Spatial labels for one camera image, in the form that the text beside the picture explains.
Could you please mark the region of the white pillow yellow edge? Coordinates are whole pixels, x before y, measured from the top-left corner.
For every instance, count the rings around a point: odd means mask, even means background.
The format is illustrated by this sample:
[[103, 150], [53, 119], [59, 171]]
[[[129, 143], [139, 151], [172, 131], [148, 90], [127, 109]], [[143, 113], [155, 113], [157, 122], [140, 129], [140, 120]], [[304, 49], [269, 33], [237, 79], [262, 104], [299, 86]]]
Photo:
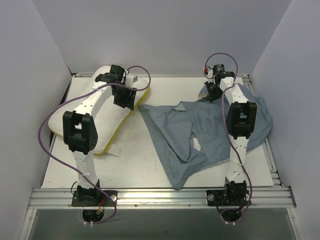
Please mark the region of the white pillow yellow edge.
[[[78, 91], [72, 99], [78, 96], [82, 96], [90, 92], [93, 88], [95, 78], [99, 74], [105, 74], [109, 72], [111, 66], [105, 65], [98, 68], [93, 76], [88, 80], [87, 85]], [[137, 77], [137, 81], [133, 83], [133, 88], [142, 89], [147, 86], [149, 80], [141, 77]], [[150, 87], [144, 91], [137, 91], [134, 100], [134, 110], [148, 97], [150, 93]], [[63, 114], [65, 111], [74, 110], [84, 99], [76, 100], [68, 103], [58, 109], [48, 120], [48, 127], [56, 135], [63, 137]], [[123, 148], [119, 145], [113, 144], [116, 135], [120, 132], [121, 126], [131, 116], [133, 111], [127, 108], [121, 108], [115, 105], [114, 97], [109, 97], [105, 103], [101, 106], [97, 113], [94, 123], [98, 133], [97, 145], [95, 146], [93, 153], [95, 156], [102, 156], [104, 154], [111, 154], [116, 157], [120, 157]]]

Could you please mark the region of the blue-grey pillowcase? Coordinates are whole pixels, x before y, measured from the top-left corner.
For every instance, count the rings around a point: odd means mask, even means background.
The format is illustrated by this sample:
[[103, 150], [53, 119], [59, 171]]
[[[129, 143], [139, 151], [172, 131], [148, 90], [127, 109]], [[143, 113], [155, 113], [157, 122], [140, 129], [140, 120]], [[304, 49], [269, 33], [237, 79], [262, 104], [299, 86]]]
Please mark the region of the blue-grey pillowcase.
[[200, 94], [204, 97], [195, 102], [138, 107], [164, 172], [176, 190], [193, 174], [228, 162], [230, 157], [222, 117], [230, 104], [227, 99], [209, 101], [205, 87]]

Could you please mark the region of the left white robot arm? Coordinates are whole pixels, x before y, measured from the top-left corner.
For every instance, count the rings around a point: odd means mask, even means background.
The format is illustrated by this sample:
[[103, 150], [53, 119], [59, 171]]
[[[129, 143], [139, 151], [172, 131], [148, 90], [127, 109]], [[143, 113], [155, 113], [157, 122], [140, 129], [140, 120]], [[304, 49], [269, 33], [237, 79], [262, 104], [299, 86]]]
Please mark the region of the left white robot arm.
[[93, 150], [98, 143], [95, 117], [102, 105], [110, 97], [113, 103], [122, 108], [133, 110], [138, 80], [119, 65], [112, 65], [106, 73], [100, 73], [93, 81], [90, 94], [72, 111], [62, 116], [63, 141], [75, 159], [78, 171], [78, 184], [74, 193], [78, 205], [96, 206], [103, 199], [97, 189], [100, 180], [94, 165]]

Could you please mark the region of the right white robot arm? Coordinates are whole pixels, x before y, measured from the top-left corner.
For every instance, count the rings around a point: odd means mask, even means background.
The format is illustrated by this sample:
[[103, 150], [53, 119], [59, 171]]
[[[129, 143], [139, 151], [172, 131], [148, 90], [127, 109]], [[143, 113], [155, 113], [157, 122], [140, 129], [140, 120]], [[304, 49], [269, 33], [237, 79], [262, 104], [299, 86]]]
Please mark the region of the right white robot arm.
[[216, 206], [240, 206], [250, 203], [244, 171], [247, 146], [255, 128], [257, 104], [250, 102], [235, 80], [235, 73], [225, 71], [223, 64], [204, 67], [207, 78], [205, 86], [211, 102], [221, 98], [229, 103], [229, 110], [223, 113], [227, 139], [230, 143], [229, 167], [225, 177], [224, 189], [213, 193], [208, 200]]

